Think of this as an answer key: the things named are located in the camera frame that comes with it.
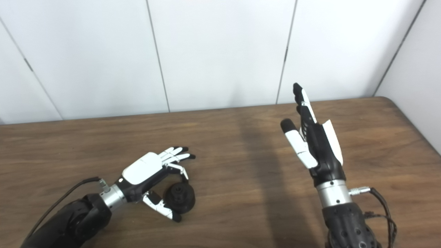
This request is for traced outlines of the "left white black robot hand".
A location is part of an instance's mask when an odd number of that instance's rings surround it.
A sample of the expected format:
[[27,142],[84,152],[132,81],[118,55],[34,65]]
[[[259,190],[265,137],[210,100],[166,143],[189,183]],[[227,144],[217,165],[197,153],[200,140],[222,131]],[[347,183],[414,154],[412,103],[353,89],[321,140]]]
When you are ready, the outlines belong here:
[[[112,190],[123,203],[143,202],[179,223],[182,215],[192,210],[196,200],[186,169],[179,164],[187,159],[195,159],[195,155],[188,153],[187,147],[170,147],[159,154],[148,152],[122,171]],[[178,175],[181,181],[171,185],[160,196],[153,187],[169,175]]]

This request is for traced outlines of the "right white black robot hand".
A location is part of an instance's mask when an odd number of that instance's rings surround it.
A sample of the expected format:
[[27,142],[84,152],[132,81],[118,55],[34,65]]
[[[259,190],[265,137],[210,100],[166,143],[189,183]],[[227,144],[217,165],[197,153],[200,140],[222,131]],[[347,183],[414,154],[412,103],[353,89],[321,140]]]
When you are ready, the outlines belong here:
[[343,154],[331,120],[317,121],[307,93],[299,83],[293,84],[293,94],[300,127],[289,118],[283,119],[280,126],[296,156],[309,170],[314,186],[333,180],[346,181]]

